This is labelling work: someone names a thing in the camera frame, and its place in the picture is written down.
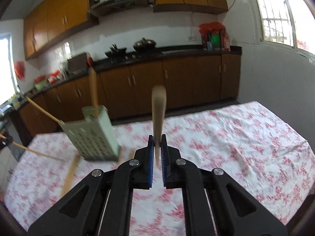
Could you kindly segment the brown lower kitchen cabinets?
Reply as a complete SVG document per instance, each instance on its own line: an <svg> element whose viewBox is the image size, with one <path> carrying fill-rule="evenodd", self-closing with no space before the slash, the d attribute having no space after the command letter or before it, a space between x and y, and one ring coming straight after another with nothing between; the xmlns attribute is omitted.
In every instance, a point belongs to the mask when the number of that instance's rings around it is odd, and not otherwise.
<svg viewBox="0 0 315 236"><path fill-rule="evenodd" d="M120 65L97 75L99 103L111 119L119 119L150 113L155 85L166 88L168 109L233 99L239 92L240 69L241 56L234 53ZM64 122L82 119L82 108L91 105L88 78L57 85L36 95L34 101Z"/></svg>

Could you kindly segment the black wok with utensils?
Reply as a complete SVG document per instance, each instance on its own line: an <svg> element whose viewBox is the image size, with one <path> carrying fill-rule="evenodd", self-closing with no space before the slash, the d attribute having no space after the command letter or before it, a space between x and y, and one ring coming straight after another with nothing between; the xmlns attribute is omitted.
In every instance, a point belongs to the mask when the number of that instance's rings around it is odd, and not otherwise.
<svg viewBox="0 0 315 236"><path fill-rule="evenodd" d="M120 63L125 61L127 48L118 48L116 44L112 44L110 50L105 52L105 55L111 60L112 63Z"/></svg>

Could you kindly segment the left window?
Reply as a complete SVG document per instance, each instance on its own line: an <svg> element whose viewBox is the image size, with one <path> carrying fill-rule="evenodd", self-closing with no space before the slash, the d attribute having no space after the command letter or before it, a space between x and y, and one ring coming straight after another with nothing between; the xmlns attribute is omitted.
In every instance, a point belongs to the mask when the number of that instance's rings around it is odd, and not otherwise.
<svg viewBox="0 0 315 236"><path fill-rule="evenodd" d="M1 34L0 44L0 102L3 105L18 92L19 87L13 65L12 35L10 33Z"/></svg>

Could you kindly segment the green basin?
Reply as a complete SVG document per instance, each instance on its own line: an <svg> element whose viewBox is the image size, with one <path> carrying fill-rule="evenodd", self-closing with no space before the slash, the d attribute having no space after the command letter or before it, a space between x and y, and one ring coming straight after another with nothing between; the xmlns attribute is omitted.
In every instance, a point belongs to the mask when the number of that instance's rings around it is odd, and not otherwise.
<svg viewBox="0 0 315 236"><path fill-rule="evenodd" d="M45 87L49 86L49 81L47 79L44 79L42 81L39 81L34 84L34 87L37 91L42 91Z"/></svg>

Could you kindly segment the green perforated utensil holder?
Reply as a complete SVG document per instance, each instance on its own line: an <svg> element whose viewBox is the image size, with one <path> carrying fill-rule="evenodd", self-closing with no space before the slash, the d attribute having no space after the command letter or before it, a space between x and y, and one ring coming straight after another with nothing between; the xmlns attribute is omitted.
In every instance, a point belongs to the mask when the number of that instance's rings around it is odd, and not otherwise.
<svg viewBox="0 0 315 236"><path fill-rule="evenodd" d="M82 108L84 119L62 123L62 130L85 160L118 161L121 147L115 137L107 108L100 105L97 118L94 111L94 107Z"/></svg>

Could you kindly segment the red basin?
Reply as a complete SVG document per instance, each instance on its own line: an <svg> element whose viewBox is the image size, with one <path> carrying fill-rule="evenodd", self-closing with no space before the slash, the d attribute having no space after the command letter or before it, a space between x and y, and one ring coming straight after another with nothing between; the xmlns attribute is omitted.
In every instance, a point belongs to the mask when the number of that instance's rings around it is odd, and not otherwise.
<svg viewBox="0 0 315 236"><path fill-rule="evenodd" d="M46 79L46 75L38 76L37 78L34 79L34 83L41 82L41 81L43 81L45 79Z"/></svg>

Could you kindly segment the red hanging plastic bag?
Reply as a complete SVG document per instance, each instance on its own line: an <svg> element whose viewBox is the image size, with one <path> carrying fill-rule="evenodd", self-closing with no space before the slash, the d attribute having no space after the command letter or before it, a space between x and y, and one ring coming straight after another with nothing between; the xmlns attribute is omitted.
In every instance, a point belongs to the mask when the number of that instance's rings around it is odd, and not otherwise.
<svg viewBox="0 0 315 236"><path fill-rule="evenodd" d="M24 61L16 61L14 63L14 72L16 73L16 77L19 80L24 80L25 79L25 62Z"/></svg>

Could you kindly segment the dark wooden cutting board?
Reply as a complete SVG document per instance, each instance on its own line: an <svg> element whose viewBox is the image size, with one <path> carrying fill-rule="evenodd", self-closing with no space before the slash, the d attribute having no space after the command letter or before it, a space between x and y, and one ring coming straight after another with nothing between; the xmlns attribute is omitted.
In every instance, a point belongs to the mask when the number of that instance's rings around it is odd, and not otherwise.
<svg viewBox="0 0 315 236"><path fill-rule="evenodd" d="M81 53L67 60L67 72L74 74L82 70L86 70L88 65L88 54Z"/></svg>

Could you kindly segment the red bottle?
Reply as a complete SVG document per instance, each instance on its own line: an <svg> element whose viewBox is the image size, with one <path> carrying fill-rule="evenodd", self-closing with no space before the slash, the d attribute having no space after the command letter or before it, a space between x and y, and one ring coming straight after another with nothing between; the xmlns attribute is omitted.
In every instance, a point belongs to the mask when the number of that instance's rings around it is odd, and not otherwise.
<svg viewBox="0 0 315 236"><path fill-rule="evenodd" d="M88 57L88 58L87 58L87 63L88 63L88 65L89 65L90 67L93 67L94 61L93 61L93 59L92 59L91 57Z"/></svg>

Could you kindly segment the green container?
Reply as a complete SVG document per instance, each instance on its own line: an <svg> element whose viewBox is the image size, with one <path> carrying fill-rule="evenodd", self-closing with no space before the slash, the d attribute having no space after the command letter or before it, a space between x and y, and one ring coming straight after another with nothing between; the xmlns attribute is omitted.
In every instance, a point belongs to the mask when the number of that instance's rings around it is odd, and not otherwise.
<svg viewBox="0 0 315 236"><path fill-rule="evenodd" d="M219 34L213 34L211 36L212 47L214 50L221 49L221 38Z"/></svg>

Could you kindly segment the black lidded wok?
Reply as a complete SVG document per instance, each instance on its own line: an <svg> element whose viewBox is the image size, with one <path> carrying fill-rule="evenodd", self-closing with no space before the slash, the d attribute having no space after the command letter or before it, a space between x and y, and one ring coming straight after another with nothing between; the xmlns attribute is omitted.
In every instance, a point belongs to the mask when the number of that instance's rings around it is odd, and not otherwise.
<svg viewBox="0 0 315 236"><path fill-rule="evenodd" d="M133 49L139 53L152 52L156 48L156 42L154 40L142 38L133 45Z"/></svg>

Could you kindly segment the red plastic bag on condiments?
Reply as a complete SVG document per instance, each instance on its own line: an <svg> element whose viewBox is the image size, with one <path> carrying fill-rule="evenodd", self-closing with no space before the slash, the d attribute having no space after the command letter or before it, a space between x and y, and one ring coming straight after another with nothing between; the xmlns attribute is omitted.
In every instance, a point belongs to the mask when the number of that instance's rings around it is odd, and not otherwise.
<svg viewBox="0 0 315 236"><path fill-rule="evenodd" d="M220 32L222 30L226 30L226 27L220 22L210 22L199 25L199 33L202 35L211 34L213 32Z"/></svg>

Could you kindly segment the barred right window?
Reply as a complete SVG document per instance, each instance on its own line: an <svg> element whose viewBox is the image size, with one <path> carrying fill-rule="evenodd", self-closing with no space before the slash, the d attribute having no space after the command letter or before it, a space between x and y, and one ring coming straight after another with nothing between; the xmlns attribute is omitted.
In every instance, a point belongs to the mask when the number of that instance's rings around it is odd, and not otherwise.
<svg viewBox="0 0 315 236"><path fill-rule="evenodd" d="M256 0L262 40L314 54L314 15L305 0Z"/></svg>

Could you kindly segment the brown upper wall cabinets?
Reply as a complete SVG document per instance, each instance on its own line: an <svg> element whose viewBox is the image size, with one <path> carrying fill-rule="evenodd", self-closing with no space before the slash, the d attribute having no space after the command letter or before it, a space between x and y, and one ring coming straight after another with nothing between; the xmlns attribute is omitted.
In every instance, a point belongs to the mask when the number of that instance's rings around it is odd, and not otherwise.
<svg viewBox="0 0 315 236"><path fill-rule="evenodd" d="M44 0L24 19L25 58L33 59L72 34L97 25L99 18L139 6L154 12L220 14L226 0Z"/></svg>

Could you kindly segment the wall power outlet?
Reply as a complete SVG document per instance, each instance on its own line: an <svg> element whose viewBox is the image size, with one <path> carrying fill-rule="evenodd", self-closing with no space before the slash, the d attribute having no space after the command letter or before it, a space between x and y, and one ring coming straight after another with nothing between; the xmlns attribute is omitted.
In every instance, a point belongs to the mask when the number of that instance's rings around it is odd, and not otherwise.
<svg viewBox="0 0 315 236"><path fill-rule="evenodd" d="M188 41L196 41L196 36L188 36L187 40Z"/></svg>

